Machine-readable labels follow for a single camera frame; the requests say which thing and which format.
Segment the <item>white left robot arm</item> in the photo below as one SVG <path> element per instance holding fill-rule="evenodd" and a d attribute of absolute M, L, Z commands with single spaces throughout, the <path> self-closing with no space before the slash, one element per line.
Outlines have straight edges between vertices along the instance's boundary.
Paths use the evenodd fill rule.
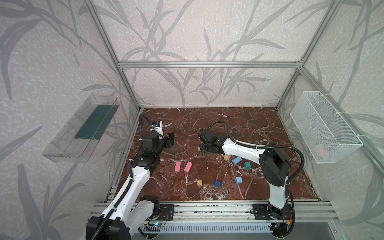
<path fill-rule="evenodd" d="M 87 240 L 129 240 L 148 219 L 160 213 L 156 197 L 137 198 L 160 164 L 160 155 L 175 144 L 174 133 L 163 135 L 160 127 L 141 138 L 137 154 L 131 161 L 129 177 L 109 206 L 98 217 L 91 217 L 86 226 Z"/>

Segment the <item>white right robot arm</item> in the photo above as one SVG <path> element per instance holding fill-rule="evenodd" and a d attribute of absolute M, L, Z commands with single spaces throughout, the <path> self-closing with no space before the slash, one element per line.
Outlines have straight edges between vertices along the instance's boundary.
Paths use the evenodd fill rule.
<path fill-rule="evenodd" d="M 233 155 L 258 164 L 270 187 L 267 214 L 276 220 L 284 216 L 291 181 L 303 170 L 305 165 L 305 158 L 300 150 L 274 143 L 265 146 L 254 145 L 235 140 L 231 135 L 217 137 L 213 131 L 206 128 L 200 129 L 198 137 L 202 141 L 199 148 L 204 156 L 208 154 Z M 293 174 L 290 173 L 291 163 L 282 149 L 293 150 L 299 155 L 301 163 Z"/>

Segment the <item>pink block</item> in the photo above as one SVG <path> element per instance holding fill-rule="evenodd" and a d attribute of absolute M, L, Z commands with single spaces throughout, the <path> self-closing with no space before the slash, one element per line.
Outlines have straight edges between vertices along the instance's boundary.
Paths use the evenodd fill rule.
<path fill-rule="evenodd" d="M 186 164 L 186 166 L 184 168 L 184 172 L 189 173 L 191 168 L 192 168 L 192 166 L 193 166 L 192 162 L 187 162 L 187 164 Z"/>
<path fill-rule="evenodd" d="M 180 172 L 181 170 L 181 162 L 177 161 L 175 164 L 175 172 Z"/>

